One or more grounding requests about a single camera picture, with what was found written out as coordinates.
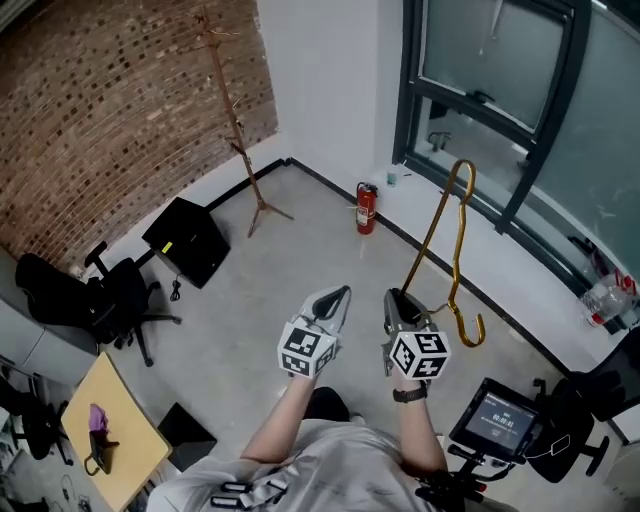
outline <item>glass window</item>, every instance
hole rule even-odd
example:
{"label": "glass window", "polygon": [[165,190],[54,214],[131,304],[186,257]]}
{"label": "glass window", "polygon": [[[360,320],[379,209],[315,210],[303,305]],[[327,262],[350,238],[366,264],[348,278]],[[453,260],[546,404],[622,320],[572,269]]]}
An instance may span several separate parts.
{"label": "glass window", "polygon": [[[414,151],[448,173],[456,160],[471,160],[477,170],[476,195],[502,211],[526,165],[527,151],[484,124],[454,109],[422,98]],[[459,180],[466,184],[468,173]]]}
{"label": "glass window", "polygon": [[516,220],[593,281],[590,244],[640,278],[640,37],[594,8],[560,133]]}
{"label": "glass window", "polygon": [[564,24],[520,4],[428,0],[424,78],[486,105],[534,131],[553,80]]}

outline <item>window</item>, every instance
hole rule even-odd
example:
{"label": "window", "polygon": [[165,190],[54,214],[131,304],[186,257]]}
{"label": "window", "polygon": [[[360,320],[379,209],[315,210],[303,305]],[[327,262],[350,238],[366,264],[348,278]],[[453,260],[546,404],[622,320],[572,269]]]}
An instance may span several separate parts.
{"label": "window", "polygon": [[598,268],[640,278],[638,33],[579,0],[404,0],[404,13],[394,163],[444,186],[473,161],[471,206],[577,295]]}

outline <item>fire extinguisher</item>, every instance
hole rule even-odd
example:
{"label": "fire extinguisher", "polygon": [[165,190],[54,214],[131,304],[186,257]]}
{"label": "fire extinguisher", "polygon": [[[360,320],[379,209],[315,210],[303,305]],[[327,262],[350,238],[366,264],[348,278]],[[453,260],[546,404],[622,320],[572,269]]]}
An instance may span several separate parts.
{"label": "fire extinguisher", "polygon": [[361,181],[357,188],[358,203],[356,206],[356,224],[358,232],[368,235],[373,231],[376,216],[376,197],[378,187]]}

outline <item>gray shirt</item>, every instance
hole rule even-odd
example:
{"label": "gray shirt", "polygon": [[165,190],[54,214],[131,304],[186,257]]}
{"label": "gray shirt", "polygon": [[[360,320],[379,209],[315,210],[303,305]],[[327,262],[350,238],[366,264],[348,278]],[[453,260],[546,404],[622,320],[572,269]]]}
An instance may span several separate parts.
{"label": "gray shirt", "polygon": [[[415,496],[420,484],[402,471],[398,444],[383,432],[305,420],[292,453],[281,465],[204,457],[158,486],[147,511],[215,512],[213,497],[216,503],[236,502],[239,509],[262,511],[438,512]],[[233,482],[250,483],[251,488],[230,489]],[[492,501],[468,503],[467,511],[513,510]]]}

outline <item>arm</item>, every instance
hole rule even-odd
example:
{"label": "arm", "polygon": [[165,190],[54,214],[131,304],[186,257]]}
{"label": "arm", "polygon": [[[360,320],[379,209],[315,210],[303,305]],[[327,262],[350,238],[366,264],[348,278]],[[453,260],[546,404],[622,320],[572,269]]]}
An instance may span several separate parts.
{"label": "arm", "polygon": [[[420,387],[418,381],[405,379],[395,367],[393,382],[398,391],[411,391]],[[426,400],[398,403],[397,408],[400,452],[407,472],[412,476],[421,476],[438,470],[447,471],[447,461],[433,431]]]}
{"label": "arm", "polygon": [[315,379],[293,377],[240,458],[279,464],[289,457],[315,384]]}

